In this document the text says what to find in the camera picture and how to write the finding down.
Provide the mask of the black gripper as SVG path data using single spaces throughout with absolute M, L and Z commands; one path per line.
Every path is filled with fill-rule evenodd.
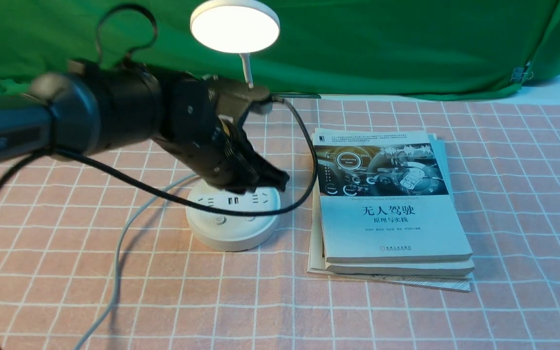
M 153 74 L 164 109 L 153 142 L 214 188 L 232 193 L 286 190 L 289 174 L 257 155 L 242 129 L 216 114 L 213 93 L 204 78 L 182 71 Z

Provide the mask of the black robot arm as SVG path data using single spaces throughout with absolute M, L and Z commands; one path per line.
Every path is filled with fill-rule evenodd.
M 0 163 L 41 149 L 91 157 L 151 140 L 214 188 L 284 191 L 287 172 L 256 153 L 243 130 L 249 111 L 272 101 L 267 88 L 231 78 L 73 60 L 25 93 L 0 95 Z

